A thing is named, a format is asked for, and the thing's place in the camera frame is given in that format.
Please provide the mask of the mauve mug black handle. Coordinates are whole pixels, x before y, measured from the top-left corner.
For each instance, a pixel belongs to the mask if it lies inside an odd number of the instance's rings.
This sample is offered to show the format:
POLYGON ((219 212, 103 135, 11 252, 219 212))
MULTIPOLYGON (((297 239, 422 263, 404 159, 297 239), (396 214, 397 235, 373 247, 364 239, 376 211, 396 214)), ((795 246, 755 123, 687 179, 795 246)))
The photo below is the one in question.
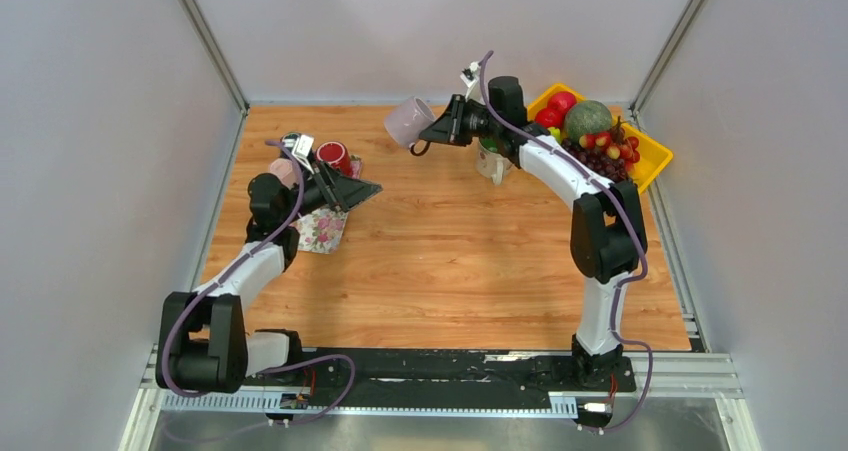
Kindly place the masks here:
POLYGON ((385 117, 383 125, 389 136, 413 156, 423 156, 430 143, 425 142, 420 151, 415 150, 420 133, 436 121, 430 106, 421 98, 412 96, 396 106, 385 117))

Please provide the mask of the cream floral mug green inside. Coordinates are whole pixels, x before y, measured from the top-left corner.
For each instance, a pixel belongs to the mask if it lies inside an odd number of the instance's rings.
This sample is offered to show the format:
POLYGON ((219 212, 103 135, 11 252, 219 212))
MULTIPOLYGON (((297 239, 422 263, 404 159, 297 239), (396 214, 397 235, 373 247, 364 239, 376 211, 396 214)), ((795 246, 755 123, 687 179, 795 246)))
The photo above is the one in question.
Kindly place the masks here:
POLYGON ((498 152, 495 141, 491 138, 479 138, 475 169, 483 176, 500 186, 513 170, 513 163, 498 152))

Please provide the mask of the pink faceted mug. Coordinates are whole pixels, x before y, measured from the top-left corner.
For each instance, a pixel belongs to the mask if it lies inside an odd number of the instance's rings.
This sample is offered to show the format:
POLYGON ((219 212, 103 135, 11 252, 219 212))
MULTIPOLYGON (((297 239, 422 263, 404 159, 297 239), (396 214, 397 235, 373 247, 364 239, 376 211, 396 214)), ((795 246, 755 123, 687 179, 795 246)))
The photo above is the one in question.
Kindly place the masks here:
POLYGON ((268 166, 268 172, 274 175, 282 185, 292 188, 298 183, 294 163, 287 158, 277 158, 268 166))

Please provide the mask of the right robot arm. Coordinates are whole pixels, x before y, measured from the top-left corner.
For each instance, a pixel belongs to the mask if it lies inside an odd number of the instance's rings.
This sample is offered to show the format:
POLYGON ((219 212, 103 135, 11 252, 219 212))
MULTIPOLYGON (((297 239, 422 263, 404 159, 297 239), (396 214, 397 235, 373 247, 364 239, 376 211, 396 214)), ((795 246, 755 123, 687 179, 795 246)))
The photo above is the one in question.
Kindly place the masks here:
POLYGON ((624 368, 625 340, 618 331, 623 300, 629 284, 645 275, 647 240, 635 184, 600 176, 530 121, 513 76, 489 80, 479 99, 453 95, 412 141, 468 146, 477 138, 493 140, 501 156, 544 183, 570 209, 571 257, 585 278, 583 310, 571 357, 556 371, 583 388, 609 385, 624 368))

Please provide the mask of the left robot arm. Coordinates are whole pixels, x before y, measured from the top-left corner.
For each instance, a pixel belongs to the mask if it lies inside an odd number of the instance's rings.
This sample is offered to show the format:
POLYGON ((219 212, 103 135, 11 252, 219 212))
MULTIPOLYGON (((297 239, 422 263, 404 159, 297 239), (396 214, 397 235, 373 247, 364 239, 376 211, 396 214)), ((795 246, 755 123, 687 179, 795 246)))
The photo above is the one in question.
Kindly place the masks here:
POLYGON ((306 370, 296 332, 247 332, 245 312, 259 293, 281 276, 297 255, 295 222, 320 209, 349 212, 382 191, 316 162, 296 167, 285 185, 262 173, 247 186, 251 216, 236 258, 192 291, 173 292, 163 302, 155 379, 185 396, 234 393, 245 379, 268 371, 280 384, 297 383, 306 370))

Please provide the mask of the red mug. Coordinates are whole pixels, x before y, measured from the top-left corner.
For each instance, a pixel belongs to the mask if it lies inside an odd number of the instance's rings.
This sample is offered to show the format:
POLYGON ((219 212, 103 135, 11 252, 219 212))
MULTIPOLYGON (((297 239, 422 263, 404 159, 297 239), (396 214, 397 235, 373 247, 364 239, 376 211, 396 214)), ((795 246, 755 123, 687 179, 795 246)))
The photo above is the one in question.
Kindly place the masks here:
POLYGON ((343 143, 339 141, 322 143, 316 150, 316 157, 345 176, 354 176, 352 157, 343 143))

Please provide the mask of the dark green mug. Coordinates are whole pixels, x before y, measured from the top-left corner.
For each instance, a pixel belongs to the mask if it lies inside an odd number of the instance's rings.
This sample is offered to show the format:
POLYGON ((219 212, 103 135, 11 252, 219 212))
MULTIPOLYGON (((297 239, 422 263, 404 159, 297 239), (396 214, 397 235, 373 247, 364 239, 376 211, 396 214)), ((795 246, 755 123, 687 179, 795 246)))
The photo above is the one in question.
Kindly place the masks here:
POLYGON ((287 147, 294 147, 297 141, 300 139, 300 134, 297 132, 290 132, 284 135, 280 141, 287 147))

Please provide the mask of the floral serving tray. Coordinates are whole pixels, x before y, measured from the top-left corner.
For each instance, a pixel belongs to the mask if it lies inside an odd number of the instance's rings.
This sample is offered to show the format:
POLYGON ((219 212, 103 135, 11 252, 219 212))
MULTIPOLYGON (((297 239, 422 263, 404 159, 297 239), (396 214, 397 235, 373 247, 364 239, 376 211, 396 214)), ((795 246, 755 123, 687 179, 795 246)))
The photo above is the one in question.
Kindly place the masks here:
POLYGON ((347 211, 340 207, 324 204, 317 207, 321 193, 313 188, 312 173, 299 163, 303 178, 307 185, 303 203, 300 206, 298 219, 292 222, 299 234, 298 250, 317 254, 332 254, 341 244, 346 222, 347 211))

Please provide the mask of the red apple lower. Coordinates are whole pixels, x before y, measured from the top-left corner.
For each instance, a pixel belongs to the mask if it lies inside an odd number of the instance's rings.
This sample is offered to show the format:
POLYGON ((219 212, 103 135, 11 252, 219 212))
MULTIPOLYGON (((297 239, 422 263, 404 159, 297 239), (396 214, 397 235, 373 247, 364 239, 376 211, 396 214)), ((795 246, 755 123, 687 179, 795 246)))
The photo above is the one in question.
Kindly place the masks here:
POLYGON ((534 121, 545 128, 557 128, 561 130, 565 120, 565 114, 560 110, 546 107, 540 110, 534 117, 534 121))

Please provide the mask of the red apple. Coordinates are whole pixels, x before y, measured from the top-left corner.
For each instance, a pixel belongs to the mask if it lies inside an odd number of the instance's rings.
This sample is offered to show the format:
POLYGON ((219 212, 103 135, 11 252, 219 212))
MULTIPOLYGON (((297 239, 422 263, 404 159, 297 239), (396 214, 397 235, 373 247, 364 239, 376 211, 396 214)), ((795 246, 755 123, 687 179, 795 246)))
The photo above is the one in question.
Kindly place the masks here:
POLYGON ((557 128, 561 130, 565 120, 565 114, 560 110, 546 107, 540 110, 534 117, 534 121, 545 128, 557 128))
POLYGON ((578 99, 573 93, 559 91, 548 98, 547 108, 561 116, 565 116, 577 103, 578 99))

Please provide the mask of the green pear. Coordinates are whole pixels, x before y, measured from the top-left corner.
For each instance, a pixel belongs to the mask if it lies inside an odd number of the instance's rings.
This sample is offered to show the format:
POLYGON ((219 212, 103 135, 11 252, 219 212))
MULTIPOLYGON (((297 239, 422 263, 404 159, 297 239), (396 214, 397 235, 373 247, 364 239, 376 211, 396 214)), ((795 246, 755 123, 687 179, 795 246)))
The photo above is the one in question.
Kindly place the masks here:
POLYGON ((548 127, 548 133, 558 142, 561 143, 563 140, 562 131, 557 127, 548 127))

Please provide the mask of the red apple upper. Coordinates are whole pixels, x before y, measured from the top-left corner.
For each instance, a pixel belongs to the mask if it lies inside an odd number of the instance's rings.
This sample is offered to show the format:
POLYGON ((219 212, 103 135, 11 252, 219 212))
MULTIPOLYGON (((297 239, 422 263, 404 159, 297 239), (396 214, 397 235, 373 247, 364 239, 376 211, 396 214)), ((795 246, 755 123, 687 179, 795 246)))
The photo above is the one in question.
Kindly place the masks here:
POLYGON ((547 108, 561 116, 565 116, 577 103, 578 99, 573 93, 559 91, 548 98, 547 108))

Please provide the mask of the green melon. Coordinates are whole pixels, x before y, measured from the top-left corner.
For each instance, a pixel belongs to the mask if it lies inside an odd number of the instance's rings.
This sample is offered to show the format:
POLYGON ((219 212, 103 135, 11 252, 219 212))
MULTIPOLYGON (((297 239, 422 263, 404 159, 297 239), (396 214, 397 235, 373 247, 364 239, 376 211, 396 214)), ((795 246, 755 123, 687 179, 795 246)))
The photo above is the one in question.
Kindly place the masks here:
POLYGON ((564 126, 569 140, 577 143, 584 135, 609 130, 613 126, 613 116, 605 104, 595 100, 584 100, 572 106, 567 112, 564 126))

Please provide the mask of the red cherry cluster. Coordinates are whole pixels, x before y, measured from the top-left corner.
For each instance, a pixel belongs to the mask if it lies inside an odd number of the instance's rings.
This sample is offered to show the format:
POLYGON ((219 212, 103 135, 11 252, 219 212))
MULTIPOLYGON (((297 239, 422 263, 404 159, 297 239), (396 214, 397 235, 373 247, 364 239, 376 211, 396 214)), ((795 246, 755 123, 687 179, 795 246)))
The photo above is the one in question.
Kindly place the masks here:
POLYGON ((633 164, 641 160, 639 138, 626 135, 621 128, 585 134, 578 139, 578 147, 592 157, 624 160, 633 164))

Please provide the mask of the dark purple grape bunch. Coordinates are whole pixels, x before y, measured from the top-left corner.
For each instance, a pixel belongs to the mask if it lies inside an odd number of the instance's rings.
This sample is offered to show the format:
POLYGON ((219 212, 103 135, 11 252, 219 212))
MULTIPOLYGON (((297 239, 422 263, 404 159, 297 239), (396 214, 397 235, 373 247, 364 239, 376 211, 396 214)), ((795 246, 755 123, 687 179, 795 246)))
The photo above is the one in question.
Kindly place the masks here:
POLYGON ((633 164, 621 157, 612 159, 606 151, 599 148, 586 149, 569 140, 564 140, 561 146, 579 163, 602 177, 613 182, 634 181, 633 164))

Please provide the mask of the yellow plastic bin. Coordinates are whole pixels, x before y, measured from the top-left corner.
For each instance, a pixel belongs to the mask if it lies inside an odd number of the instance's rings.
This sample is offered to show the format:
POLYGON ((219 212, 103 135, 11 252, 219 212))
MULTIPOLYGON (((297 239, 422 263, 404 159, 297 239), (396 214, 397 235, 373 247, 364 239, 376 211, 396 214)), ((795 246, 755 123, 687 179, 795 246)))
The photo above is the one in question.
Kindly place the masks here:
MULTIPOLYGON (((535 118, 542 109, 547 107, 550 97, 559 92, 571 93, 578 102, 586 100, 582 94, 569 86, 563 83, 555 83, 526 106, 527 117, 529 119, 535 118)), ((669 148, 645 132, 640 131, 634 123, 624 121, 622 129, 625 137, 635 136, 639 140, 637 151, 640 153, 640 160, 634 164, 630 177, 637 185, 639 193, 645 194, 651 184, 672 161, 674 154, 669 148)))

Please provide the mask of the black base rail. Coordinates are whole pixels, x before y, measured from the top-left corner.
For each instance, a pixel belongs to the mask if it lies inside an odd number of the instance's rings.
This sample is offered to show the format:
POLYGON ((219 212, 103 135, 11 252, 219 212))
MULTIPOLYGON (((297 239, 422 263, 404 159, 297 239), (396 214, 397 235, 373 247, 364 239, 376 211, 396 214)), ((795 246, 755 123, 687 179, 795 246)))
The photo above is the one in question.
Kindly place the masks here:
POLYGON ((568 353, 505 350, 329 348, 303 350, 306 368, 243 378, 241 387, 314 391, 313 404, 438 410, 543 410, 551 396, 602 398, 637 389, 628 358, 588 376, 568 353))

